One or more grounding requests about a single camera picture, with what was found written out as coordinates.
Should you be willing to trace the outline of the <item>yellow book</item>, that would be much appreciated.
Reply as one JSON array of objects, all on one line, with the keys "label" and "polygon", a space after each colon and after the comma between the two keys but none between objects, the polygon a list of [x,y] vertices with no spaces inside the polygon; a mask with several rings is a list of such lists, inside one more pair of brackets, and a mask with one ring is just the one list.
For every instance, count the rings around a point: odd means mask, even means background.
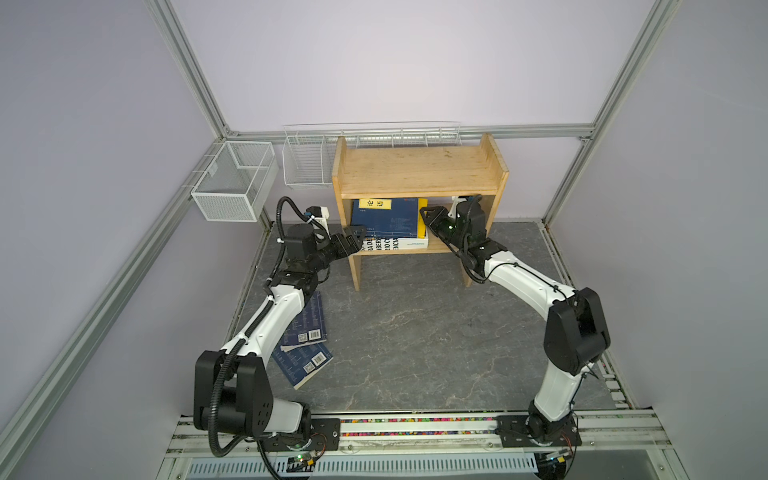
[{"label": "yellow book", "polygon": [[424,220],[424,213],[422,212],[423,208],[426,208],[428,206],[428,199],[427,198],[419,198],[418,199],[418,223],[417,223],[417,238],[418,239],[426,239],[428,236],[428,228],[425,224]]}]

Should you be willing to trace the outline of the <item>white book black lettering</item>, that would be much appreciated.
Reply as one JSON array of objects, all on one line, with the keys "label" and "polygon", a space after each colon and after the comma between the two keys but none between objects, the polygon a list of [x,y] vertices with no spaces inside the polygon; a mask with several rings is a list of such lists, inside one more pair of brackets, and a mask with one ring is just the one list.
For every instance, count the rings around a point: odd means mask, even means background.
[{"label": "white book black lettering", "polygon": [[425,238],[367,238],[363,241],[362,252],[422,250],[428,247]]}]

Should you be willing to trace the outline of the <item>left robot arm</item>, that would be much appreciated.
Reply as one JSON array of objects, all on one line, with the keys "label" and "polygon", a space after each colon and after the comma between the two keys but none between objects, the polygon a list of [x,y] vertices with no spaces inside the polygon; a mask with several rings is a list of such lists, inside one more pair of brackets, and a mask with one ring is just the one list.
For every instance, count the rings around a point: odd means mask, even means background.
[{"label": "left robot arm", "polygon": [[282,215],[275,215],[279,252],[263,284],[263,303],[227,343],[204,351],[195,363],[193,423],[206,432],[209,449],[218,458],[244,441],[261,442],[269,436],[309,442],[309,408],[274,396],[267,364],[315,293],[320,273],[358,253],[366,235],[360,226],[330,233],[318,206],[300,210],[287,196],[278,204],[289,205],[299,221],[286,227]]}]

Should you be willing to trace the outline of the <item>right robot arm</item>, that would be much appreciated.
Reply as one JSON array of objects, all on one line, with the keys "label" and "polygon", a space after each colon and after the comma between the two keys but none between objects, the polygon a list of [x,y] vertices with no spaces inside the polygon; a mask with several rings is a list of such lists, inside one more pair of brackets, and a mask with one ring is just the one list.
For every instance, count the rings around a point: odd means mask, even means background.
[{"label": "right robot arm", "polygon": [[429,232],[460,259],[471,281],[503,287],[545,320],[548,365],[529,406],[526,428],[534,442],[551,443],[576,427],[574,399],[611,345],[601,299],[591,288],[577,290],[555,281],[491,239],[480,199],[459,197],[449,208],[426,206],[419,214]]}]

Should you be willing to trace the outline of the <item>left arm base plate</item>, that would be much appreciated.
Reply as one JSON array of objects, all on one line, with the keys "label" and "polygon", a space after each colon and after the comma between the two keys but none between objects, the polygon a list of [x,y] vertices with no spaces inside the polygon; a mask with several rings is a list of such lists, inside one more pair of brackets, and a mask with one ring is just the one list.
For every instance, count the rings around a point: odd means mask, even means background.
[{"label": "left arm base plate", "polygon": [[341,421],[337,417],[303,422],[297,432],[277,433],[261,440],[267,452],[336,451],[341,440]]}]

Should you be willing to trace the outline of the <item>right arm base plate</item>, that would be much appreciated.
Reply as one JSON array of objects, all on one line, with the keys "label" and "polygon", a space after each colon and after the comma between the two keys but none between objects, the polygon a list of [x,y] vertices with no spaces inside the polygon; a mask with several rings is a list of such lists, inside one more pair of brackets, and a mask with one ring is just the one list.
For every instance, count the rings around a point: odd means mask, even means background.
[{"label": "right arm base plate", "polygon": [[524,414],[501,415],[496,420],[495,433],[504,448],[582,445],[574,412],[555,422],[549,422],[538,415]]}]

